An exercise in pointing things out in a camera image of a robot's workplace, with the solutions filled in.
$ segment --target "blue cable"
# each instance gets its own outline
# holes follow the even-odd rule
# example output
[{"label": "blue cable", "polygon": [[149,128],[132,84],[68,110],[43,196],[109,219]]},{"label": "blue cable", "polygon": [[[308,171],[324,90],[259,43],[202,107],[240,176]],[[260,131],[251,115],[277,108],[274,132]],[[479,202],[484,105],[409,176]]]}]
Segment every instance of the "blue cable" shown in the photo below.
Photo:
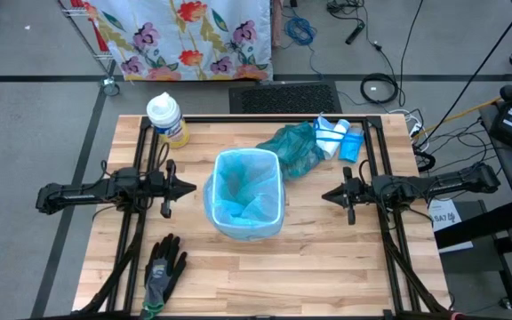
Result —
[{"label": "blue cable", "polygon": [[311,27],[308,20],[301,18],[293,8],[292,10],[293,16],[291,17],[282,14],[286,18],[290,18],[287,22],[285,22],[284,32],[286,35],[288,35],[288,37],[292,39],[292,42],[288,44],[288,46],[280,46],[280,48],[287,49],[294,43],[301,46],[307,46],[307,48],[309,48],[309,50],[311,51],[311,55],[309,56],[309,67],[319,76],[320,79],[323,80],[324,75],[321,72],[317,71],[313,67],[312,63],[312,59],[313,56],[316,54],[316,51],[313,50],[311,44],[313,43],[313,40],[316,37],[317,28]]}]

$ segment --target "black cable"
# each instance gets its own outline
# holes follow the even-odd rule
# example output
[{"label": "black cable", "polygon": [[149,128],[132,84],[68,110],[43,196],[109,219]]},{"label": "black cable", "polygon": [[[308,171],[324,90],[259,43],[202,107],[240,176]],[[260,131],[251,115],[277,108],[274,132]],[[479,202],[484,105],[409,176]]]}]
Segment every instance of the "black cable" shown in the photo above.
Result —
[{"label": "black cable", "polygon": [[408,206],[408,210],[410,210],[411,212],[414,212],[414,213],[417,213],[419,215],[421,215],[422,217],[430,220],[430,222],[432,222],[432,225],[434,224],[434,221],[432,221],[432,217],[428,216],[426,213],[423,213],[423,212],[419,212],[417,210],[414,210],[413,208],[411,208],[411,206],[409,205]]},{"label": "black cable", "polygon": [[457,163],[460,163],[460,162],[463,162],[463,161],[467,161],[467,160],[471,159],[471,158],[472,158],[472,157],[474,157],[474,156],[479,156],[479,155],[481,155],[483,152],[484,152],[484,156],[485,156],[485,155],[487,154],[487,153],[486,153],[486,151],[485,151],[485,150],[481,150],[481,151],[479,151],[479,152],[477,152],[477,153],[475,153],[475,154],[473,154],[473,155],[471,155],[471,156],[468,156],[468,157],[466,157],[466,158],[463,158],[463,159],[460,159],[460,160],[456,160],[456,161],[450,162],[450,163],[448,163],[448,164],[444,164],[444,165],[442,165],[442,166],[439,166],[439,167],[435,168],[435,170],[434,170],[434,171],[432,171],[432,173],[434,173],[434,172],[436,172],[436,171],[438,171],[438,170],[440,170],[440,169],[443,169],[443,168],[445,168],[445,167],[447,167],[447,166],[450,166],[450,165],[452,165],[452,164],[457,164]]},{"label": "black cable", "polygon": [[[342,13],[342,14],[345,14],[345,15],[350,15],[350,14],[353,14],[353,12],[356,12],[358,8],[361,8],[361,7],[364,6],[364,0],[354,0],[354,1],[353,0],[347,0],[346,2],[347,2],[346,4],[339,4],[339,3],[337,3],[336,0],[328,2],[327,3],[327,11],[328,11],[328,13],[331,14],[331,16],[333,16],[334,18],[337,18],[337,19],[341,19],[341,20],[356,20],[357,22],[358,21],[363,22],[363,20],[361,20],[359,18],[341,17],[341,16],[335,15],[335,13]],[[346,8],[352,8],[352,9],[351,9],[351,11],[346,12],[345,11]]]},{"label": "black cable", "polygon": [[105,208],[102,208],[102,209],[100,209],[100,210],[96,211],[96,212],[93,214],[93,216],[92,216],[92,221],[94,221],[94,218],[96,218],[96,216],[98,215],[98,213],[103,212],[103,211],[106,211],[107,209],[115,208],[115,207],[117,207],[117,206],[118,206],[118,204],[109,205],[109,206],[107,206],[107,207],[105,207]]},{"label": "black cable", "polygon": [[437,140],[437,139],[439,139],[439,138],[446,137],[446,136],[449,136],[450,138],[449,138],[446,142],[444,142],[442,145],[440,145],[440,147],[438,147],[438,148],[434,149],[434,151],[432,151],[432,152],[430,153],[430,155],[435,154],[435,152],[437,152],[437,150],[439,150],[439,149],[443,148],[443,147],[444,147],[448,142],[450,142],[450,141],[451,141],[452,139],[454,139],[456,136],[458,136],[459,134],[463,134],[463,133],[467,132],[471,127],[473,127],[474,125],[476,125],[476,124],[478,124],[478,123],[479,123],[479,120],[477,120],[477,121],[475,121],[474,123],[470,124],[469,126],[465,127],[461,132],[458,132],[458,133],[456,133],[455,135],[449,135],[448,133],[446,133],[446,134],[442,134],[442,135],[440,135],[440,136],[434,137],[434,138],[435,138],[434,140]]},{"label": "black cable", "polygon": [[[162,159],[161,154],[163,153],[164,150],[165,150],[165,154]],[[151,169],[150,172],[144,172],[144,173],[140,174],[140,177],[145,177],[145,176],[151,174],[152,172],[158,172],[159,169],[161,168],[161,166],[164,164],[165,160],[167,160],[168,155],[169,155],[169,143],[164,142],[164,144],[161,145],[159,152],[157,153],[156,167]]]},{"label": "black cable", "polygon": [[[379,208],[381,208],[381,210],[385,213],[384,217],[386,218],[387,223],[388,223],[388,222],[390,222],[390,218],[388,217],[388,214],[389,214],[390,212],[389,212],[389,211],[388,211],[388,209],[384,206],[384,204],[379,203],[379,201],[378,201],[375,197],[371,197],[371,199],[372,199],[372,200],[373,200],[373,202],[374,202],[374,203],[376,203],[376,205],[377,205]],[[392,228],[388,228],[386,231],[390,231],[390,230],[394,230],[394,229],[396,229],[396,224],[395,224],[395,226],[394,226],[394,227],[392,227]]]},{"label": "black cable", "polygon": [[414,149],[414,155],[421,157],[423,159],[422,162],[424,163],[424,165],[418,167],[418,172],[427,172],[434,168],[434,165],[436,165],[436,158],[430,154],[427,154],[426,152]]},{"label": "black cable", "polygon": [[461,191],[461,192],[459,192],[459,194],[457,194],[457,195],[455,195],[455,196],[452,196],[452,197],[449,197],[449,198],[443,198],[443,199],[438,199],[438,198],[436,198],[436,197],[435,197],[435,198],[433,198],[433,199],[430,199],[430,201],[428,202],[428,205],[430,205],[430,202],[431,202],[432,200],[436,200],[436,201],[450,201],[450,200],[455,199],[455,198],[456,198],[456,197],[458,197],[458,196],[463,195],[463,194],[464,194],[464,193],[466,193],[466,192],[467,192],[467,191]]},{"label": "black cable", "polygon": [[[449,136],[449,135],[453,135],[454,132],[458,131],[459,129],[468,129],[468,128],[471,128],[472,126],[476,125],[476,124],[479,124],[479,119],[477,119],[474,123],[470,124],[469,126],[467,127],[460,127],[460,128],[456,128],[456,129],[453,129],[451,130],[450,132],[447,132],[447,133],[444,133],[444,134],[439,134],[437,136],[434,136],[432,137],[432,139],[430,139],[429,141],[430,142],[434,142],[438,139],[440,139],[441,137],[443,136]],[[476,132],[472,132],[472,133],[478,133],[478,132],[485,132],[485,130],[481,130],[481,131],[476,131]]]},{"label": "black cable", "polygon": [[445,113],[444,117],[442,117],[442,120],[440,120],[440,122],[437,124],[436,128],[434,128],[434,130],[432,130],[432,132],[429,134],[429,136],[427,136],[427,138],[424,140],[424,142],[421,143],[421,145],[424,145],[426,143],[426,141],[428,139],[430,139],[430,137],[432,137],[432,135],[434,134],[434,132],[436,132],[436,130],[440,127],[440,125],[442,125],[445,121],[445,119],[450,115],[450,113],[453,111],[453,109],[455,108],[455,106],[457,106],[458,102],[460,101],[461,99],[461,96],[463,96],[463,94],[466,92],[466,90],[468,89],[469,85],[473,82],[473,80],[476,78],[477,74],[479,73],[479,71],[481,71],[481,69],[484,67],[485,63],[489,60],[489,58],[493,55],[493,53],[495,52],[495,50],[497,49],[497,47],[499,46],[499,44],[501,43],[501,41],[503,41],[503,38],[507,35],[507,33],[509,32],[509,30],[512,28],[512,21],[511,23],[509,23],[509,25],[507,26],[507,28],[505,29],[505,31],[503,31],[503,34],[501,35],[501,37],[497,40],[497,42],[495,43],[495,45],[493,46],[493,48],[491,48],[491,50],[489,51],[489,53],[487,54],[487,56],[485,57],[485,59],[483,60],[483,62],[481,62],[481,65],[479,65],[479,68],[477,68],[476,72],[469,78],[468,82],[466,83],[466,85],[463,87],[463,89],[461,90],[460,92],[460,95],[458,96],[458,98],[453,102],[452,106],[448,109],[448,111]]},{"label": "black cable", "polygon": [[414,112],[418,112],[418,115],[420,115],[420,126],[424,126],[424,116],[422,115],[422,111],[420,111],[419,108],[416,108],[412,111],[409,111],[408,115],[412,116],[412,113],[414,113]]},{"label": "black cable", "polygon": [[456,134],[450,134],[450,133],[444,133],[444,134],[440,134],[440,135],[437,135],[437,136],[434,136],[432,137],[432,139],[430,139],[430,142],[433,142],[433,141],[436,141],[436,140],[439,140],[440,138],[443,138],[443,137],[457,137],[457,136],[464,136],[465,134],[478,134],[478,133],[483,133],[483,132],[487,132],[486,130],[477,130],[477,131],[474,131],[474,132],[458,132]]},{"label": "black cable", "polygon": [[[412,24],[410,25],[410,30],[408,30],[408,37],[406,38],[406,44],[404,45],[404,50],[402,51],[402,58],[400,58],[400,92],[402,91],[402,77],[403,77],[403,71],[404,71],[404,56],[406,55],[406,50],[408,49],[408,44],[410,43],[410,36],[412,35],[412,30],[414,29],[414,24],[416,23],[416,19],[418,19],[418,13],[420,13],[420,9],[422,7],[422,4],[424,3],[424,0],[420,0],[420,4],[418,4],[418,9],[416,10],[416,14],[414,15],[414,19],[412,19]],[[402,107],[406,102],[406,97],[404,96],[403,104],[400,104],[400,98],[398,98],[398,105]]]},{"label": "black cable", "polygon": [[[402,90],[402,85],[400,85],[400,86],[398,85],[398,82],[396,81],[395,70],[392,67],[392,63],[390,63],[390,60],[388,59],[387,55],[384,53],[384,51],[382,51],[382,46],[371,41],[371,39],[369,37],[369,12],[366,10],[366,6],[364,6],[364,4],[363,4],[363,10],[364,10],[364,16],[365,16],[365,20],[366,20],[366,23],[365,23],[366,40],[369,42],[369,44],[372,45],[372,47],[378,53],[380,53],[382,58],[384,58],[384,60],[387,62],[388,66],[390,67],[392,76],[389,76],[389,75],[386,75],[383,73],[372,73],[370,75],[367,75],[365,78],[363,78],[363,80],[361,81],[361,84],[360,84],[361,96],[363,96],[363,99],[365,99],[367,102],[377,103],[379,105],[381,105],[383,103],[388,103],[388,102],[396,99],[396,97],[397,97],[398,105],[400,107],[403,107],[406,102],[406,95],[404,94],[404,91]],[[384,100],[375,100],[375,99],[371,98],[366,93],[366,90],[364,89],[364,87],[366,86],[367,83],[372,82],[372,81],[378,81],[378,82],[390,84],[393,88],[393,91],[390,94],[390,96]]]},{"label": "black cable", "polygon": [[492,308],[492,307],[495,307],[495,306],[499,306],[499,302],[497,302],[495,304],[491,304],[489,306],[485,306],[485,307],[479,308],[479,309],[475,309],[475,310],[471,310],[471,311],[468,311],[468,312],[464,312],[463,314],[469,315],[469,314],[472,314],[472,313],[475,313],[475,312],[479,312],[479,311],[483,311],[483,310],[486,310],[488,308]]},{"label": "black cable", "polygon": [[[470,144],[468,144],[466,141],[462,141],[462,140],[461,140],[461,137],[465,137],[465,136],[472,136],[472,137],[474,137],[474,138],[479,139],[479,140],[482,142],[482,145],[481,145],[481,146],[470,145]],[[472,133],[472,132],[464,133],[463,135],[457,136],[457,138],[458,138],[458,141],[459,141],[462,145],[464,145],[464,146],[466,146],[466,147],[470,147],[470,148],[480,148],[480,147],[482,147],[482,146],[492,146],[492,143],[491,143],[491,142],[489,142],[489,143],[485,143],[481,138],[479,138],[479,136],[478,136],[478,135],[476,135],[476,134],[474,134],[474,133]]]},{"label": "black cable", "polygon": [[452,311],[453,305],[455,304],[455,296],[453,295],[453,293],[451,293],[449,291],[448,291],[448,294],[450,295],[450,299],[452,300],[452,304],[450,304],[450,307],[448,307],[448,311]]},{"label": "black cable", "polygon": [[359,165],[359,178],[361,178],[361,181],[362,181],[363,183],[365,183],[365,182],[364,182],[364,177],[363,177],[363,165],[364,165],[364,164],[366,164],[366,163],[368,163],[368,162],[369,162],[369,160],[368,160],[368,159],[366,159],[366,160],[363,160],[363,162],[361,162],[361,164]]}]

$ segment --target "black mat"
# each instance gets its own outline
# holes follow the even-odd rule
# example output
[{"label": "black mat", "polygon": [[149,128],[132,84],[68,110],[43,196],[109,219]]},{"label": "black mat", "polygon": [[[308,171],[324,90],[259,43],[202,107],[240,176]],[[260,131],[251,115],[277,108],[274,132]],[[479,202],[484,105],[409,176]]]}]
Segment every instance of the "black mat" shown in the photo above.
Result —
[{"label": "black mat", "polygon": [[342,113],[333,81],[228,89],[231,114]]}]

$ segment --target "wooden tabletop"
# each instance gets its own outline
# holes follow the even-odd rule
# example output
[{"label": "wooden tabletop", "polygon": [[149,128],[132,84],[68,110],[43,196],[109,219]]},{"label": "wooden tabletop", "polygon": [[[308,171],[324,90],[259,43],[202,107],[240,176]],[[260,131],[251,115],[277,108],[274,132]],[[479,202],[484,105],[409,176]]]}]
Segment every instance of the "wooden tabletop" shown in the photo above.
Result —
[{"label": "wooden tabletop", "polygon": [[[393,174],[417,175],[404,117],[381,118]],[[141,116],[119,117],[108,158],[110,171],[132,166],[140,120]],[[161,199],[156,199],[148,211],[133,313],[139,313],[144,298],[142,279],[151,248],[169,233],[181,237],[180,247],[188,252],[188,264],[164,314],[375,316],[381,315],[382,309],[393,308],[376,207],[356,206],[356,224],[349,226],[343,208],[321,199],[323,193],[342,182],[342,167],[350,166],[357,176],[358,164],[334,157],[299,180],[286,183],[284,225],[269,239],[238,242],[222,235],[205,218],[203,186],[219,152],[254,147],[284,125],[188,124],[189,144],[172,149],[169,158],[175,160],[178,178],[196,184],[197,190],[172,204],[169,220],[159,213]],[[372,139],[379,172],[383,172],[376,135]],[[365,158],[363,147],[357,163]],[[368,170],[364,173],[370,181]],[[421,201],[412,208],[427,213]],[[414,270],[448,307],[450,298],[429,221],[412,212],[404,212],[403,218]],[[131,230],[136,220],[134,217]],[[115,209],[101,212],[94,220],[73,309],[88,303],[110,274],[121,223],[122,213]],[[398,274],[408,309],[405,280],[402,272]],[[121,280],[118,309],[122,308],[126,280],[127,269]]]}]

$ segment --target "disinfecting wipes container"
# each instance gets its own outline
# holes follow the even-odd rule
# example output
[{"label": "disinfecting wipes container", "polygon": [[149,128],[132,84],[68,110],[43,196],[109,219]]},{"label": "disinfecting wipes container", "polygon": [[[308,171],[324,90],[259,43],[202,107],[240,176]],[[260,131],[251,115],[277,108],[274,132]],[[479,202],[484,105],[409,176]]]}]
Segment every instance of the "disinfecting wipes container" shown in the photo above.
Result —
[{"label": "disinfecting wipes container", "polygon": [[179,104],[167,92],[156,96],[148,103],[148,118],[170,148],[181,148],[188,142],[187,124]]}]

